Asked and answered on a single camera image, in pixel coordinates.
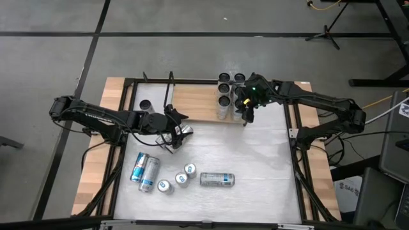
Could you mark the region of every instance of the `can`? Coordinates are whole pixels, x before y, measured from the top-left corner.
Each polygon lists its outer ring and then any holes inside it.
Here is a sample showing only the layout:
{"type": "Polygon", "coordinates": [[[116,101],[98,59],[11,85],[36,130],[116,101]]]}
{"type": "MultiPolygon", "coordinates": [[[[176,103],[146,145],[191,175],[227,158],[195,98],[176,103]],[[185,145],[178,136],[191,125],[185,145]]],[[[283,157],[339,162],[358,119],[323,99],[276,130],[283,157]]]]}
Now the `can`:
{"type": "Polygon", "coordinates": [[[193,163],[185,164],[185,173],[189,179],[193,179],[196,177],[196,165],[193,163]]]}
{"type": "Polygon", "coordinates": [[[239,106],[241,106],[243,102],[239,99],[237,99],[233,105],[232,109],[232,115],[233,115],[233,120],[239,121],[242,118],[242,113],[237,111],[239,106]]]}
{"type": "Polygon", "coordinates": [[[242,73],[236,73],[235,75],[235,82],[245,82],[245,75],[242,73]]]}
{"type": "Polygon", "coordinates": [[[149,157],[146,161],[146,167],[144,174],[142,175],[141,184],[139,185],[139,191],[151,192],[153,184],[159,173],[160,160],[155,157],[149,157]]]}
{"type": "MultiPolygon", "coordinates": [[[[193,128],[188,126],[188,125],[183,125],[180,124],[181,127],[181,132],[183,134],[193,134],[193,128]]],[[[179,132],[179,127],[175,128],[176,133],[180,134],[179,132]]],[[[186,141],[190,138],[190,135],[186,136],[185,138],[183,138],[183,141],[181,142],[181,146],[179,148],[174,149],[173,146],[171,145],[165,145],[163,144],[164,141],[162,140],[161,136],[158,136],[158,138],[156,139],[156,143],[160,144],[160,147],[163,148],[164,150],[167,150],[168,152],[170,152],[171,154],[175,153],[178,149],[180,149],[184,143],[186,143],[186,141]]],[[[166,142],[171,142],[172,141],[172,135],[171,134],[164,134],[164,139],[166,142]]]]}
{"type": "Polygon", "coordinates": [[[134,170],[130,175],[130,180],[134,182],[141,182],[143,171],[146,167],[146,161],[148,160],[149,154],[147,153],[139,153],[138,157],[136,158],[134,170]]]}
{"type": "Polygon", "coordinates": [[[189,178],[184,172],[177,173],[174,180],[182,188],[187,188],[189,186],[189,178]]]}
{"type": "Polygon", "coordinates": [[[230,75],[228,73],[221,73],[219,75],[219,80],[217,82],[217,85],[222,84],[222,83],[226,83],[230,81],[230,75]]]}
{"type": "Polygon", "coordinates": [[[142,100],[142,102],[139,103],[139,107],[142,111],[148,112],[150,114],[155,112],[152,103],[149,100],[142,100]]]}
{"type": "Polygon", "coordinates": [[[163,194],[171,195],[174,192],[174,187],[168,180],[160,180],[158,182],[158,190],[163,194]]]}
{"type": "Polygon", "coordinates": [[[232,187],[235,185],[233,173],[202,172],[200,174],[201,186],[232,187]]]}
{"type": "Polygon", "coordinates": [[[230,96],[230,86],[226,83],[217,86],[217,96],[230,96]]]}
{"type": "Polygon", "coordinates": [[[219,119],[225,119],[228,115],[230,98],[221,96],[218,101],[219,108],[217,109],[217,117],[219,119]]]}

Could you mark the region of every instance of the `white tabletop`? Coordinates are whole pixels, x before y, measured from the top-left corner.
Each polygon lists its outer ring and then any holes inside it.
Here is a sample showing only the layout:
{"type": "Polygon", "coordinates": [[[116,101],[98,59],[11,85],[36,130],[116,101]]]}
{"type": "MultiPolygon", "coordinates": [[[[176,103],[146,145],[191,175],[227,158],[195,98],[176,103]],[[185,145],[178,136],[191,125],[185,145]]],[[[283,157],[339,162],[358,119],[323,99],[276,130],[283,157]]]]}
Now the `white tabletop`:
{"type": "MultiPolygon", "coordinates": [[[[138,84],[135,110],[148,99],[156,112],[163,112],[166,84],[138,84]]],[[[173,87],[169,89],[168,102],[173,87]]],[[[115,219],[179,220],[214,222],[254,222],[299,224],[295,180],[291,164],[286,120],[281,105],[271,104],[255,110],[254,123],[239,124],[184,122],[194,134],[174,155],[160,147],[128,139],[123,164],[115,219]],[[158,180],[169,180],[175,191],[160,193],[155,185],[151,194],[138,191],[129,177],[139,152],[160,159],[158,180]],[[176,173],[186,163],[197,166],[197,178],[180,188],[176,173]],[[200,173],[233,173],[231,188],[201,187],[200,173]]],[[[154,143],[157,136],[139,136],[154,143]]]]}

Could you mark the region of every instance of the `can on its side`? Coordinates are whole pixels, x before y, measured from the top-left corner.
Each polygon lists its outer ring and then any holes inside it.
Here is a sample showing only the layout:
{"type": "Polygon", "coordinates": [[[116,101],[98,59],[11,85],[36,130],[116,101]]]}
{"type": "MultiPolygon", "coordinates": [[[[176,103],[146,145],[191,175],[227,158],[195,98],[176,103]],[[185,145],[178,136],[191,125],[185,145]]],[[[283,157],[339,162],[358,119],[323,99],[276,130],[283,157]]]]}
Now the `can on its side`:
{"type": "Polygon", "coordinates": [[[202,172],[200,174],[200,185],[209,187],[232,187],[235,185],[233,173],[202,172]]]}
{"type": "Polygon", "coordinates": [[[168,180],[160,180],[158,182],[158,190],[163,194],[171,195],[174,192],[174,187],[168,180]]]}
{"type": "Polygon", "coordinates": [[[146,167],[146,161],[148,160],[149,154],[147,153],[139,153],[138,157],[136,158],[134,170],[130,175],[130,180],[134,182],[141,182],[142,175],[146,167]]]}
{"type": "Polygon", "coordinates": [[[182,188],[187,188],[189,186],[189,178],[184,172],[177,173],[174,180],[182,188]]]}
{"type": "Polygon", "coordinates": [[[239,121],[242,118],[242,113],[238,112],[238,108],[239,106],[242,104],[243,102],[240,101],[239,99],[237,99],[234,104],[233,104],[233,109],[231,111],[232,115],[233,115],[233,120],[235,121],[239,121]]]}
{"type": "Polygon", "coordinates": [[[139,107],[142,111],[148,112],[149,114],[155,112],[152,103],[149,100],[142,100],[141,103],[139,103],[139,107]]]}
{"type": "Polygon", "coordinates": [[[230,74],[228,73],[221,73],[219,75],[219,79],[217,81],[217,85],[222,84],[222,83],[226,83],[230,81],[230,74]]]}
{"type": "Polygon", "coordinates": [[[142,175],[139,191],[151,192],[159,173],[160,160],[155,157],[149,157],[146,161],[145,172],[142,175]]]}
{"type": "Polygon", "coordinates": [[[189,179],[193,179],[196,177],[196,165],[193,163],[185,164],[185,173],[189,179]]]}
{"type": "Polygon", "coordinates": [[[218,109],[217,109],[217,117],[219,119],[225,119],[228,115],[229,105],[230,105],[230,98],[226,96],[221,96],[217,102],[218,109]]]}

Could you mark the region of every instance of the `black table leg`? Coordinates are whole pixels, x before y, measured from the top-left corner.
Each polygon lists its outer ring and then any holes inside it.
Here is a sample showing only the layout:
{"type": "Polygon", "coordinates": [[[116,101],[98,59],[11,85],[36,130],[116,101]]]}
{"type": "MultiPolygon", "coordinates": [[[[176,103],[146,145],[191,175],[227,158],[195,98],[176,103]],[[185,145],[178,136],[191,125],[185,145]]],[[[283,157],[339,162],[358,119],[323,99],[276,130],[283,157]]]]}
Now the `black table leg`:
{"type": "Polygon", "coordinates": [[[355,87],[404,87],[409,88],[409,80],[400,80],[409,74],[409,66],[405,65],[384,80],[350,79],[348,84],[355,87]]]}
{"type": "Polygon", "coordinates": [[[349,4],[349,2],[347,2],[344,7],[342,8],[342,10],[338,13],[337,17],[334,19],[334,21],[331,23],[330,27],[328,27],[327,25],[324,25],[324,33],[320,33],[320,34],[316,34],[314,36],[311,36],[309,38],[306,38],[305,40],[308,42],[309,40],[315,39],[315,38],[324,38],[324,39],[328,39],[332,42],[332,44],[334,45],[334,47],[339,50],[339,46],[338,44],[335,42],[334,38],[332,37],[330,30],[332,29],[332,27],[334,26],[334,24],[337,22],[338,18],[341,16],[341,14],[343,13],[343,11],[345,10],[346,6],[349,4]]]}
{"type": "Polygon", "coordinates": [[[352,176],[362,175],[367,167],[379,170],[379,158],[380,155],[332,169],[332,181],[339,181],[352,176]]]}
{"type": "Polygon", "coordinates": [[[21,149],[23,148],[24,145],[17,141],[13,141],[13,140],[10,140],[9,138],[0,136],[0,146],[11,146],[17,149],[21,149]]]}

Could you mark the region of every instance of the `tripod stand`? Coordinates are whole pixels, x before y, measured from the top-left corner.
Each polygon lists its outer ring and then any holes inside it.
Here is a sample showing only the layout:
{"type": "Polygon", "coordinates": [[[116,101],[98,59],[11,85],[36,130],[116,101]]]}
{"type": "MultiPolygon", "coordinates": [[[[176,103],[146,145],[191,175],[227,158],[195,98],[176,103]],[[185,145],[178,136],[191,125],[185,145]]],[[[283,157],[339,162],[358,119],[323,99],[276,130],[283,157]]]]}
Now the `tripod stand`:
{"type": "Polygon", "coordinates": [[[332,42],[332,44],[334,45],[334,47],[339,50],[339,46],[338,44],[335,42],[334,38],[331,36],[330,30],[332,29],[332,26],[334,26],[334,24],[337,22],[339,16],[341,16],[341,14],[343,13],[343,11],[345,10],[346,6],[349,4],[349,2],[347,2],[344,7],[342,8],[342,10],[338,13],[337,17],[335,18],[335,20],[331,23],[331,26],[328,27],[327,25],[324,25],[324,33],[320,33],[320,34],[316,34],[312,37],[306,38],[305,40],[308,42],[309,40],[315,39],[315,38],[324,38],[324,39],[328,39],[332,42]]]}

